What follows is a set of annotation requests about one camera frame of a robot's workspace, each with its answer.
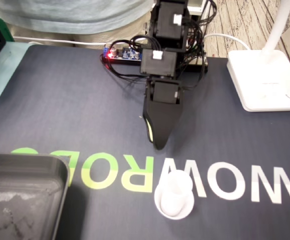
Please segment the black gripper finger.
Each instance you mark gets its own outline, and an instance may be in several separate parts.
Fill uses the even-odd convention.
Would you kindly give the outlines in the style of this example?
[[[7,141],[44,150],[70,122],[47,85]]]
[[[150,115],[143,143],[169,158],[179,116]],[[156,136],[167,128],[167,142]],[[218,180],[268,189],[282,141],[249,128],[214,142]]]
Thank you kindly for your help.
[[[183,105],[154,102],[145,99],[143,111],[146,111],[154,122],[157,131],[157,150],[162,150],[182,114]]]
[[[155,129],[154,122],[146,111],[143,112],[143,118],[147,129],[148,140],[152,143],[154,149],[157,150],[157,131]]]

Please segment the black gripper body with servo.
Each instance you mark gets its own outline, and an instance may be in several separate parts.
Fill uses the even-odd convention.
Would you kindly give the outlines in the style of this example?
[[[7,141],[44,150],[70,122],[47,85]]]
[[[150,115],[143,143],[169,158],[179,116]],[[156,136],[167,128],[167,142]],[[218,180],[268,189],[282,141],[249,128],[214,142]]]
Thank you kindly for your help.
[[[182,87],[177,80],[151,77],[146,85],[146,97],[158,103],[179,104]]]

